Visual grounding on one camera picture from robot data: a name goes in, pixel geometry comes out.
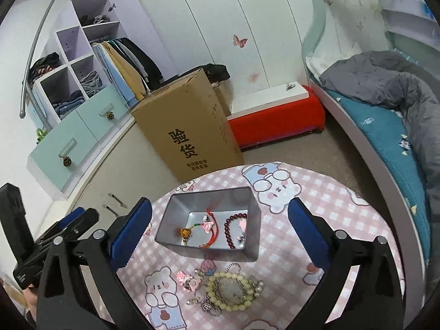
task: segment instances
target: checkered tablecloth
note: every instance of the checkered tablecloth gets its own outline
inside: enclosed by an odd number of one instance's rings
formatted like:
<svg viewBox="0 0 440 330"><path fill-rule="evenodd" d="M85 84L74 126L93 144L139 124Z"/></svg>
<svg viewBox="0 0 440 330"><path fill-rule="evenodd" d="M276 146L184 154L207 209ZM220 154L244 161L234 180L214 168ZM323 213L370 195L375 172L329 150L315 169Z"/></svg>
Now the checkered tablecloth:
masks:
<svg viewBox="0 0 440 330"><path fill-rule="evenodd" d="M245 276L265 283L261 296L245 311L224 312L214 318L197 305L186 305L191 293L177 281L183 271L195 268L212 273L226 271L228 262L181 257L155 243L157 227L172 194L251 186L261 207L259 258L241 263ZM391 230L382 217L354 192L333 178L285 163L237 166L213 172L181 185L153 204L153 218L127 266L117 274L142 313L157 329L264 329L283 330L292 321L322 276L305 252L287 218L289 200L298 196L312 214L323 217L333 229L343 229L352 238L371 241L378 235L388 239L401 279L399 252ZM358 267L350 271L344 289L328 320L337 318L348 300ZM147 303L147 286L159 305ZM161 295L167 292L168 297ZM175 294L177 306L169 299Z"/></svg>

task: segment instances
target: green curved trim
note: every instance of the green curved trim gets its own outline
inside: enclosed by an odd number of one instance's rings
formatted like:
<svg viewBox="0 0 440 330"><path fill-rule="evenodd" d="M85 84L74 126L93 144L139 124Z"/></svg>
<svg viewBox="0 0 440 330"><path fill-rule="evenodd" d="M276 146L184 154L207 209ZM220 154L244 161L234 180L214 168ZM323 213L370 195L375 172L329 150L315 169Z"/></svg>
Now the green curved trim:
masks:
<svg viewBox="0 0 440 330"><path fill-rule="evenodd" d="M318 45L326 26L326 4L324 0L312 0L313 20L302 44L303 59L311 54Z"/></svg>

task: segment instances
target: metal railing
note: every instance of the metal railing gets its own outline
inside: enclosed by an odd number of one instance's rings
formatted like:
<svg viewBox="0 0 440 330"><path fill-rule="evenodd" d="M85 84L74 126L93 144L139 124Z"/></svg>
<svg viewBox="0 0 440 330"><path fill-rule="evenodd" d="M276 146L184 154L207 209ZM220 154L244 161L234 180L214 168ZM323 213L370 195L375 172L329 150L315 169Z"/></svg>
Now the metal railing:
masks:
<svg viewBox="0 0 440 330"><path fill-rule="evenodd" d="M47 131L52 130L52 127L50 126L48 119L45 117L43 111L41 110L37 100L35 99L35 96L32 92L32 89L29 85L29 69L30 65L32 63L32 58L34 57L35 47L37 46L38 38L40 37L41 29L43 28L43 25L46 21L46 18L49 14L50 9L52 8L55 0L51 0L49 3L48 8L46 9L45 14L43 15L43 18L41 19L40 25L38 26L37 32L34 37L34 41L32 42L32 46L30 48L29 57L26 64L25 69L25 76L23 78L23 87L21 89L21 103L20 103L20 118L23 119L26 116L26 94L29 96L29 100L32 103L32 106L34 107L38 117L40 118L41 122L43 123L43 126Z"/></svg>

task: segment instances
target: teal mattress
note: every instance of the teal mattress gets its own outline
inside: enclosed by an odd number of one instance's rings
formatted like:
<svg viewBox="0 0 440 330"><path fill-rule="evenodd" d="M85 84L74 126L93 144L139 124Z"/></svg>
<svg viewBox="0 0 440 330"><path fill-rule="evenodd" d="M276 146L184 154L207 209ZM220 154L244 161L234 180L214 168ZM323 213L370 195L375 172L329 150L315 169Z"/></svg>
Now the teal mattress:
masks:
<svg viewBox="0 0 440 330"><path fill-rule="evenodd" d="M425 175L413 150L405 150L400 146L401 139L404 139L402 135L406 135L402 119L393 110L355 101L332 90L327 90L327 93L344 108L388 167L411 209L423 255L427 260L431 234L424 188Z"/></svg>

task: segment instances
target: bed frame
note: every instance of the bed frame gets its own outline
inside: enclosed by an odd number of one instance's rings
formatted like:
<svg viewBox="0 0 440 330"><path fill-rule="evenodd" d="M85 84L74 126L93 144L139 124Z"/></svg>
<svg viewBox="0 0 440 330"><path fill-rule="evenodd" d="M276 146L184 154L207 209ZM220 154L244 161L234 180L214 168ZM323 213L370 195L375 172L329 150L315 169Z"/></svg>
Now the bed frame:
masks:
<svg viewBox="0 0 440 330"><path fill-rule="evenodd" d="M310 87L359 151L388 206L400 244L405 274L404 326L406 326L419 313L425 297L425 264L419 234L411 212L393 176L353 119L314 81L310 81Z"/></svg>

